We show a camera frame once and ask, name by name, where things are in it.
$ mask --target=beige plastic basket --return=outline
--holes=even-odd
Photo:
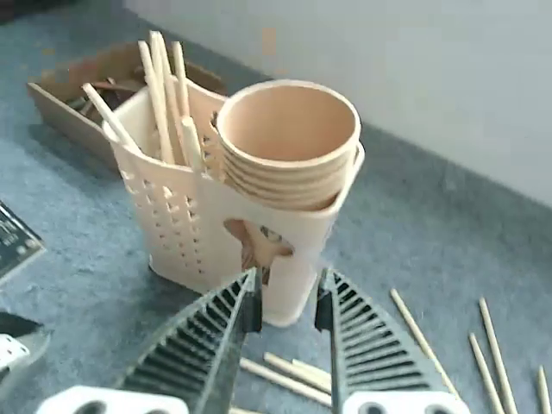
[[[242,271],[242,243],[224,223],[237,219],[264,225],[291,243],[293,255],[273,260],[269,282],[263,286],[263,317],[277,326],[290,325],[299,318],[316,282],[320,254],[362,165],[364,149],[359,143],[346,184],[327,209],[296,212],[260,205],[223,183],[223,151],[211,121],[226,98],[191,81],[188,90],[204,174],[186,166],[168,166],[150,156],[158,148],[151,147],[155,121],[147,89],[116,110],[143,154],[122,146],[109,125],[103,126],[135,204],[150,266],[159,276],[206,292]]]

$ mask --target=floor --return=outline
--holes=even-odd
[[[48,249],[3,286],[0,305],[54,330],[39,371],[3,402],[7,414],[34,412],[68,386],[109,386],[142,341],[194,298],[148,271],[122,183],[44,126],[24,88],[60,62],[147,35],[145,22],[116,8],[82,1],[0,26],[0,198]],[[262,79],[197,45],[186,50],[232,91]],[[552,374],[552,212],[377,130],[365,127],[362,140],[367,162],[325,259],[394,315],[388,292],[399,289],[478,414],[492,410],[467,334],[489,355],[477,306],[485,296],[518,410],[538,413],[536,369]],[[308,310],[289,329],[266,326],[244,354],[271,350],[328,368],[328,337],[312,319]],[[328,412],[245,373],[235,401],[270,413]]]

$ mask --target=ventilation hole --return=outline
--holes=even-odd
[[[107,410],[107,406],[102,401],[91,401],[86,403],[78,410],[75,411],[75,414],[104,414]]]
[[[131,172],[126,172],[126,171],[121,170],[121,177],[122,177],[122,179],[133,179],[135,177],[135,175]]]
[[[212,114],[210,114],[210,126],[216,129],[216,119],[218,118],[218,112],[213,111]]]
[[[165,198],[171,198],[173,196],[173,191],[169,187],[165,187],[163,185],[163,194],[165,195]]]
[[[176,204],[166,202],[166,209],[169,210],[169,213],[176,213],[180,210],[180,207]]]

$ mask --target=wooden stick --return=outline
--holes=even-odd
[[[161,58],[163,61],[163,76],[165,79],[165,92],[166,92],[166,101],[168,104],[168,113],[171,114],[172,122],[174,125],[174,130],[176,131],[176,135],[178,137],[178,144],[180,146],[180,152],[183,154],[184,157],[184,163],[187,165],[190,165],[190,162],[188,161],[188,157],[186,156],[185,151],[185,136],[183,132],[182,127],[182,119],[180,117],[180,110],[179,110],[179,104],[177,102],[176,98],[176,85],[173,81],[173,74],[171,72],[171,64],[169,63],[169,58],[166,53],[165,48],[165,41],[163,40],[163,36],[161,33],[157,34],[158,42],[162,45],[161,49]]]
[[[123,146],[129,147],[129,149],[133,151],[140,152],[140,149],[138,148],[138,145],[136,145],[135,140],[132,139],[129,132],[123,127],[121,121],[119,121],[119,119],[111,111],[107,103],[92,87],[92,85],[84,84],[83,90],[85,91],[86,95],[88,95],[88,98],[94,104],[102,118],[111,126],[113,132],[115,132],[119,140],[121,140]]]
[[[152,98],[155,122],[157,123],[157,129],[159,131],[161,160],[166,162],[167,164],[174,164],[173,149],[171,147],[168,126],[166,124],[166,116],[161,105],[161,96],[157,85],[154,65],[149,53],[149,48],[147,47],[147,43],[145,41],[139,41],[138,47],[140,48],[140,56],[142,64],[144,65],[144,71],[146,72],[146,83],[149,87],[149,94]]]
[[[176,68],[176,77],[179,79],[179,97],[180,97],[180,115],[190,116],[190,101],[188,98],[188,81],[186,79],[186,69],[184,64],[184,55],[182,45],[179,41],[172,43],[172,56]]]
[[[328,382],[325,379],[321,379],[320,376],[309,372],[301,367],[293,365],[289,361],[286,361],[279,356],[271,354],[270,352],[265,352],[264,360],[270,365],[273,365],[276,368],[281,369],[282,371],[290,373],[294,377],[299,378],[307,384],[311,384],[312,386],[320,388],[321,390],[331,394],[331,381]]]
[[[326,392],[318,391],[294,379],[288,378],[279,373],[275,373],[274,371],[266,367],[263,367],[262,365],[257,364],[256,362],[246,360],[245,358],[240,359],[240,367],[245,369],[246,371],[249,371],[250,373],[254,373],[266,380],[272,381],[274,384],[283,386],[284,388],[287,388],[290,391],[303,395],[304,397],[313,399],[319,402],[320,404],[326,405],[327,407],[331,408],[331,396]]]
[[[541,407],[543,408],[543,414],[552,414],[552,408],[550,407],[549,387],[546,384],[546,374],[544,368],[538,368],[538,395],[541,398]]]
[[[242,410],[241,408],[237,408],[237,407],[230,407],[228,414],[260,414],[260,413],[257,411],[248,411],[248,410]]]
[[[182,119],[182,135],[182,145],[189,166],[195,173],[202,172],[204,170],[204,157],[199,146],[198,131],[191,116],[185,116]]]
[[[297,367],[300,367],[300,368],[304,369],[305,371],[314,373],[315,375],[317,375],[321,379],[326,379],[331,383],[331,374],[327,373],[323,369],[320,369],[318,367],[314,367],[314,366],[309,365],[305,362],[302,362],[300,360],[295,360],[295,359],[292,360],[292,364],[297,366]]]
[[[150,42],[151,42],[151,49],[152,49],[152,63],[154,65],[154,71],[155,71],[155,78],[157,79],[157,87],[160,91],[160,100],[161,100],[161,107],[163,108],[163,113],[166,116],[166,106],[165,106],[165,80],[163,77],[163,55],[161,52],[161,48],[165,47],[165,44],[161,45],[159,42],[159,38],[161,36],[160,32],[150,32]]]
[[[486,391],[491,398],[494,412],[496,412],[496,414],[505,414],[502,403],[500,402],[499,393],[497,392],[497,389],[492,382],[491,373],[489,373],[489,367],[485,362],[485,357],[481,352],[480,345],[477,343],[477,338],[474,334],[469,334],[469,341],[472,344],[472,350],[474,351],[475,360],[477,361],[477,365],[480,368],[481,378],[483,378],[483,383],[485,384]]]
[[[406,307],[405,302],[398,294],[397,290],[391,289],[391,297],[393,301],[395,302],[395,305],[397,305],[398,311],[401,313],[403,318],[405,319],[406,324],[410,328],[412,334],[417,340],[418,345],[423,350],[423,352],[427,355],[428,358],[430,358],[433,363],[435,364],[435,368],[439,372],[439,374],[442,376],[442,380],[445,383],[445,386],[447,386],[448,390],[454,394],[459,400],[460,394],[456,391],[456,388],[452,381],[450,380],[449,376],[445,372],[445,369],[442,367],[441,362],[437,359],[437,356],[433,352],[433,349],[431,349],[431,346],[425,339],[425,336],[422,333],[422,330],[420,330],[416,324],[416,321],[414,320],[414,317],[412,317],[412,314]]]
[[[486,305],[485,298],[480,299],[480,310],[481,315],[483,316],[483,324],[485,324],[486,335],[489,339],[489,345],[491,345],[494,365],[496,366],[499,374],[500,388],[502,390],[502,397],[505,400],[506,412],[508,414],[518,414],[518,408],[516,407],[516,401],[514,401],[514,396],[511,392],[510,381],[508,381],[506,368],[504,366],[504,362],[502,361],[499,342],[497,341],[497,337],[494,335],[491,314],[489,313],[489,308]]]

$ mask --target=cardboard box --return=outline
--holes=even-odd
[[[28,94],[41,113],[42,120],[65,137],[87,148],[109,168],[118,171],[111,145],[104,137],[100,125],[81,115],[65,102],[82,97],[82,85],[86,82],[115,80],[132,77],[141,65],[137,42],[116,45],[98,55],[43,73],[35,81],[27,83]],[[222,80],[201,66],[186,61],[186,75],[203,88],[225,94]]]

